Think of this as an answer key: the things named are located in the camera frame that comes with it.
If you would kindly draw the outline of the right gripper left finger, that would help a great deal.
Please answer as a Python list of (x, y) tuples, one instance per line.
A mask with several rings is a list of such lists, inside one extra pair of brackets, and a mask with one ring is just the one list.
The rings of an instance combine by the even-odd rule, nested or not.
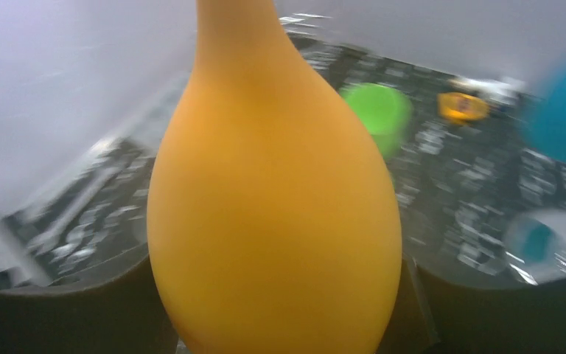
[(177, 345), (147, 254), (0, 291), (0, 353), (174, 353)]

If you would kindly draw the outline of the green plastic wine glass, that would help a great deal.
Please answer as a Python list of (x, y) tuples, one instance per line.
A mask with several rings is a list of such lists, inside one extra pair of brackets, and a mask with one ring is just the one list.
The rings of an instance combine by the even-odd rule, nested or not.
[(384, 159), (391, 158), (404, 140), (413, 106), (400, 90), (377, 83), (355, 83), (340, 95), (372, 136)]

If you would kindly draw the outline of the yellow tape measure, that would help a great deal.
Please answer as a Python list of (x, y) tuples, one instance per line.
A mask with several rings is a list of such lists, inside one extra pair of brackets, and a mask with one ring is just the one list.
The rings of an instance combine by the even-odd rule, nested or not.
[(484, 100), (461, 92), (438, 94), (437, 105), (441, 117), (462, 125), (484, 119), (490, 111)]

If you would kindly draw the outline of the chrome glass rack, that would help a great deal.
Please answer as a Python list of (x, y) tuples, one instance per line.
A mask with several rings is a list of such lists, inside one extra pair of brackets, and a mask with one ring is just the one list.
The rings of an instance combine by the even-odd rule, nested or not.
[(504, 257), (520, 282), (541, 285), (566, 278), (566, 210), (534, 209), (503, 233)]

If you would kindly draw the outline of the orange plastic wine glass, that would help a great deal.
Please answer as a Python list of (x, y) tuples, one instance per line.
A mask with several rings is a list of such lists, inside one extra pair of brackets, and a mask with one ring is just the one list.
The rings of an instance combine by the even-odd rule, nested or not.
[(147, 241), (192, 353), (375, 353), (402, 262), (390, 173), (271, 1), (198, 1)]

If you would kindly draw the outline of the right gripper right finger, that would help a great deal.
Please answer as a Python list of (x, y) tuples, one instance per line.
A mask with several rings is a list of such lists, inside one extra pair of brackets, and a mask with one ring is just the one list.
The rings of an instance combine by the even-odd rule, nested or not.
[(407, 254), (378, 353), (566, 353), (566, 278), (485, 289), (443, 280)]

